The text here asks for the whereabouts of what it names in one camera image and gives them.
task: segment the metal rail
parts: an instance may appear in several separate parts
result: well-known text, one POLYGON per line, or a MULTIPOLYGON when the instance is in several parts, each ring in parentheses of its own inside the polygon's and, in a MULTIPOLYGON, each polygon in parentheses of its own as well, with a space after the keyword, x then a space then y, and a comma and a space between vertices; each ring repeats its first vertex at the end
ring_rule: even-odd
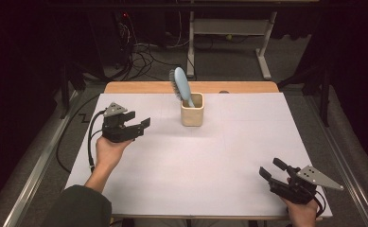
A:
POLYGON ((51 158, 54 156, 54 150, 61 138, 62 132, 64 131, 68 121, 71 120, 71 113, 76 110, 80 98, 81 96, 78 94, 77 91, 75 91, 71 95, 70 99, 72 101, 72 108, 67 113, 66 117, 62 120, 56 132, 54 133, 53 138, 40 155, 39 160, 34 166, 29 178, 25 183, 24 188, 22 189, 21 194, 19 195, 17 201, 13 205, 12 210, 10 211, 9 216, 7 217, 7 220, 3 225, 4 227, 19 226, 22 217, 26 213, 28 205, 32 201, 40 185, 40 182, 42 181, 45 171, 50 164, 51 158))
POLYGON ((130 11, 282 11, 295 9, 313 10, 345 10, 345 9, 368 9, 367 6, 359 4, 327 4, 319 2, 297 3, 297 2, 270 2, 270 3, 180 3, 180 4, 52 4, 46 3, 53 10, 130 10, 130 11))
POLYGON ((313 111, 317 121, 319 122, 319 125, 323 130, 324 136, 327 139, 328 145, 331 147, 334 163, 337 165, 337 168, 343 177, 345 185, 352 199, 354 200, 355 205, 359 209, 360 215, 363 218, 364 223, 366 224, 366 226, 368 226, 368 200, 365 196, 365 192, 363 191, 363 188, 360 186, 356 176, 352 172, 351 167, 346 162, 346 158, 342 154, 340 146, 335 141, 330 128, 326 127, 323 121, 320 119, 316 101, 313 99, 312 96, 306 96, 306 101, 310 109, 313 111))

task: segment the sleeve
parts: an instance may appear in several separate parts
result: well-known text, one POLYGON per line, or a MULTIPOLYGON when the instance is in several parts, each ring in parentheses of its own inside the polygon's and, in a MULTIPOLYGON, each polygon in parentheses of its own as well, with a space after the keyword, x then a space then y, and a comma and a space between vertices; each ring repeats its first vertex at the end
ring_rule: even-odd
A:
POLYGON ((111 203, 103 195, 74 185, 61 193, 42 226, 109 226, 111 212, 111 203))

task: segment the black cable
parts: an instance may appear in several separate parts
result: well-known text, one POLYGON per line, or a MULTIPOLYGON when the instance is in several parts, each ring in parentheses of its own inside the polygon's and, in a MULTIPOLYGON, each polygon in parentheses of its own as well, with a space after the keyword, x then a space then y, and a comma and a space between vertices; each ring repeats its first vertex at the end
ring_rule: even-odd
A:
POLYGON ((128 59, 127 62, 124 64, 124 68, 118 73, 115 73, 114 75, 110 76, 110 79, 120 78, 124 76, 126 73, 129 73, 130 71, 131 71, 131 61, 128 59))
POLYGON ((93 170, 95 170, 95 162, 93 161, 93 157, 92 157, 92 151, 91 151, 91 145, 92 145, 92 130, 93 130, 93 126, 95 125, 95 121, 96 119, 101 115, 104 114, 105 111, 100 111, 98 113, 96 113, 96 115, 93 117, 92 122, 90 122, 90 126, 89 126, 89 132, 87 135, 87 153, 88 153, 88 157, 89 157, 89 167, 90 170, 93 172, 93 170))
POLYGON ((173 65, 173 66, 181 67, 181 65, 180 64, 177 64, 177 63, 166 63, 166 62, 162 62, 162 61, 156 60, 156 58, 154 58, 154 56, 151 54, 150 48, 149 48, 149 55, 153 58, 154 61, 157 61, 157 62, 159 62, 161 64, 173 65))
POLYGON ((121 72, 121 74, 112 77, 112 79, 116 79, 116 78, 120 78, 120 77, 126 77, 130 73, 130 71, 132 70, 132 66, 133 66, 133 64, 132 64, 131 58, 128 58, 127 68, 123 72, 121 72))
POLYGON ((125 81, 125 80, 127 80, 127 77, 128 77, 128 75, 130 74, 130 72, 131 72, 131 70, 132 70, 132 68, 133 68, 132 53, 131 53, 131 54, 130 54, 130 56, 129 56, 129 62, 130 62, 130 65, 131 65, 130 71, 129 71, 129 72, 127 72, 127 73, 124 75, 124 77, 121 79, 121 81, 125 81))
POLYGON ((92 137, 91 137, 91 139, 97 134, 97 133, 99 133, 99 132, 101 132, 102 130, 98 130, 98 131, 96 131, 95 133, 93 133, 93 135, 92 135, 92 137))
POLYGON ((240 40, 240 41, 233 41, 233 40, 226 40, 225 39, 225 41, 227 41, 227 42, 229 42, 229 43, 234 43, 234 44, 240 44, 240 43, 243 43, 244 41, 246 41, 248 38, 250 38, 250 37, 252 37, 252 36, 245 36, 245 38, 243 38, 242 40, 240 40))
POLYGON ((145 63, 145 65, 144 65, 144 66, 142 66, 142 68, 139 70, 139 72, 138 72, 135 76, 133 76, 133 77, 131 77, 131 78, 127 79, 127 80, 132 80, 132 79, 139 78, 139 77, 141 77, 141 76, 145 75, 145 74, 150 70, 150 68, 151 68, 152 61, 150 61, 150 60, 146 59, 146 58, 145 58, 141 53, 137 53, 137 54, 138 54, 138 55, 140 55, 140 56, 142 57, 142 60, 143 60, 143 62, 145 63), (148 70, 147 70, 145 73, 141 74, 141 73, 142 73, 142 71, 143 71, 147 66, 149 66, 148 70))
POLYGON ((150 43, 148 43, 148 44, 137 44, 136 46, 137 47, 138 46, 144 46, 145 49, 144 50, 141 50, 140 52, 145 52, 146 50, 148 50, 150 48, 150 43))
POLYGON ((319 211, 319 213, 318 213, 318 215, 317 215, 317 217, 318 216, 320 216, 323 212, 324 212, 324 210, 325 210, 325 207, 326 207, 326 203, 325 203, 325 199, 324 199, 324 197, 323 197, 323 195, 322 195, 322 193, 320 193, 319 191, 316 191, 319 195, 320 195, 320 197, 322 197, 322 200, 323 200, 323 202, 324 202, 324 207, 322 207, 322 204, 319 202, 319 201, 317 201, 317 198, 315 197, 314 199, 316 200, 316 202, 317 202, 317 204, 319 204, 320 203, 320 207, 321 207, 321 210, 322 210, 322 212, 320 213, 320 211, 319 211))
POLYGON ((100 94, 98 95, 95 95, 93 97, 91 97, 89 100, 87 100, 85 103, 83 103, 78 109, 77 111, 72 115, 72 117, 69 119, 68 123, 66 124, 65 126, 65 129, 63 130, 62 134, 61 134, 61 137, 60 137, 60 140, 59 140, 59 143, 57 145, 57 149, 56 149, 56 158, 57 158, 57 162, 58 164, 60 165, 60 167, 65 170, 67 173, 71 173, 71 170, 69 170, 67 167, 65 167, 63 165, 63 163, 61 162, 60 160, 60 144, 61 144, 61 141, 62 141, 62 138, 64 137, 65 135, 65 132, 66 130, 68 129, 69 125, 71 124, 72 120, 74 119, 74 117, 78 114, 78 112, 85 106, 87 105, 90 101, 92 101, 93 99, 95 99, 96 97, 100 96, 100 94))
POLYGON ((193 78, 195 81, 198 81, 198 76, 196 75, 196 69, 195 69, 195 65, 192 63, 192 61, 189 59, 189 57, 186 57, 187 60, 189 61, 189 63, 192 65, 193 68, 193 78))

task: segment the hand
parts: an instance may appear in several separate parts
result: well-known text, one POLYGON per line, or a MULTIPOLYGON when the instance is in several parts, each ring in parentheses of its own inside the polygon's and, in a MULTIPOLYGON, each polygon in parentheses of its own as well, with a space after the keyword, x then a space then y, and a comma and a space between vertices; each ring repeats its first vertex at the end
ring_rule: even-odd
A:
POLYGON ((113 143, 100 136, 96 142, 96 168, 107 168, 113 170, 121 160, 124 149, 132 140, 121 143, 113 143))
POLYGON ((316 225, 316 212, 319 205, 315 200, 308 204, 295 204, 282 197, 281 200, 287 205, 289 218, 293 227, 309 227, 316 225))
POLYGON ((85 186, 101 193, 110 174, 121 160, 124 149, 131 142, 132 140, 113 143, 102 136, 98 138, 96 142, 96 167, 85 186))

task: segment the brush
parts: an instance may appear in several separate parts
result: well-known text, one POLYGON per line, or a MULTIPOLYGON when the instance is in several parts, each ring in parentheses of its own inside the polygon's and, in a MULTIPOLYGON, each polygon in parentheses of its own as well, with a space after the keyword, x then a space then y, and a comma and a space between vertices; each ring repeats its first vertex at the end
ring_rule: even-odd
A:
POLYGON ((186 74, 184 70, 180 67, 177 67, 175 70, 171 69, 169 71, 169 81, 172 84, 172 88, 174 89, 175 95, 180 100, 185 100, 189 104, 189 107, 194 108, 189 83, 186 79, 186 74))

